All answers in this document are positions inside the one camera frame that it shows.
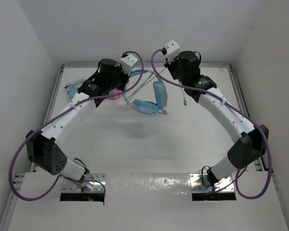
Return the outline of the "pink headphones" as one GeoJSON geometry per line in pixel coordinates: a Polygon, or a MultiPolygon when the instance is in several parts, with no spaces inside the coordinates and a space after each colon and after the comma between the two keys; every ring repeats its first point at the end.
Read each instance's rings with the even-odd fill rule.
{"type": "Polygon", "coordinates": [[[122,91],[120,91],[118,89],[114,89],[109,93],[109,95],[110,95],[109,99],[110,100],[117,100],[121,97],[121,93],[122,93],[122,91]]]}

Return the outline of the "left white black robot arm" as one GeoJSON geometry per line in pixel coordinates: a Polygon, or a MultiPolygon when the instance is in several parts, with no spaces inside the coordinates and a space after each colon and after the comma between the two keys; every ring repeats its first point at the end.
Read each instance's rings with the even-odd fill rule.
{"type": "Polygon", "coordinates": [[[104,58],[98,63],[95,73],[85,80],[62,111],[63,116],[38,132],[29,132],[26,144],[30,162],[52,175],[81,180],[86,168],[68,159],[62,145],[68,134],[91,111],[103,101],[103,96],[112,90],[124,90],[137,58],[127,55],[118,62],[104,58]]]}

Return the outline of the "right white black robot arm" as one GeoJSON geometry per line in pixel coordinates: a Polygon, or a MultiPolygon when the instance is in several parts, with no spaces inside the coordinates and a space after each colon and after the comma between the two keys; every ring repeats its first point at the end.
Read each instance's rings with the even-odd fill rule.
{"type": "Polygon", "coordinates": [[[166,56],[164,66],[172,78],[178,80],[186,94],[214,116],[234,143],[226,157],[207,170],[209,184],[214,186],[261,157],[266,151],[264,139],[268,138],[268,128],[264,125],[256,128],[243,115],[230,109],[217,84],[200,73],[201,56],[194,51],[163,50],[162,53],[166,56]]]}

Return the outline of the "light blue headphones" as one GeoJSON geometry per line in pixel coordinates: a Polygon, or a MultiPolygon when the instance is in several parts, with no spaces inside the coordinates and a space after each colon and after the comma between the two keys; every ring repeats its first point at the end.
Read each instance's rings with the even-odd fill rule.
{"type": "Polygon", "coordinates": [[[145,69],[144,80],[131,93],[122,97],[130,108],[146,115],[167,115],[168,94],[163,80],[150,69],[145,69]]]}

